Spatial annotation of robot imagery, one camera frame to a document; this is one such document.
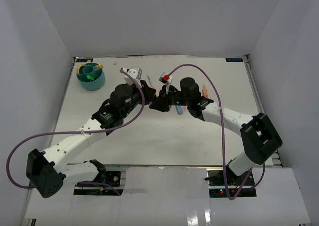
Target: orange object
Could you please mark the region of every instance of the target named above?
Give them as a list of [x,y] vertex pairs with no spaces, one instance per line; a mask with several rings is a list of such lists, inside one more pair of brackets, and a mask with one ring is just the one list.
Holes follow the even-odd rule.
[[201,91],[203,93],[203,96],[208,98],[208,91],[205,85],[203,85],[203,90]]

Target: blue object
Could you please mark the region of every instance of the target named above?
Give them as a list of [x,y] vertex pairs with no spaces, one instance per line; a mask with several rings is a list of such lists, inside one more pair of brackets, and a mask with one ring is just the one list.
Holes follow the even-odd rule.
[[181,108],[181,106],[176,106],[176,111],[179,115],[183,114],[183,109]]
[[[101,88],[105,83],[103,69],[97,71],[93,70],[93,68],[97,65],[97,63],[87,63],[80,69],[80,74],[76,75],[82,87],[84,87],[86,90],[97,90]],[[88,76],[93,77],[94,80],[92,81],[88,79]]]

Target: blue marker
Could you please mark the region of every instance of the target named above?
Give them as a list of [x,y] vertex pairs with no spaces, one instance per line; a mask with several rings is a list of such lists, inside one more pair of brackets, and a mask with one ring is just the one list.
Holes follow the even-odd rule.
[[177,111],[177,114],[179,115],[183,114],[183,109],[181,108],[181,106],[176,106],[176,111]]

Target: wall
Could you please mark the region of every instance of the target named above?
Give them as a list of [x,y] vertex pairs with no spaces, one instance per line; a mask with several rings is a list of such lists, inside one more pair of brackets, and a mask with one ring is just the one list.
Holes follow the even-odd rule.
[[251,53],[266,113],[284,145],[314,226],[318,214],[319,0],[280,0]]
[[279,0],[42,0],[72,56],[250,53]]
[[[53,129],[72,58],[40,0],[0,0],[0,19],[0,225],[16,226],[27,190],[8,180],[6,158],[21,140]],[[28,184],[28,152],[46,142],[33,140],[13,156],[19,183]]]

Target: teal cup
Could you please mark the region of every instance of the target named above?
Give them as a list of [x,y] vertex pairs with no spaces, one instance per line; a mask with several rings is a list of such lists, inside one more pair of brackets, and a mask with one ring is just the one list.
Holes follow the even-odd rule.
[[94,91],[101,88],[105,83],[103,69],[94,71],[97,63],[86,63],[80,67],[79,74],[76,75],[82,87],[86,90]]

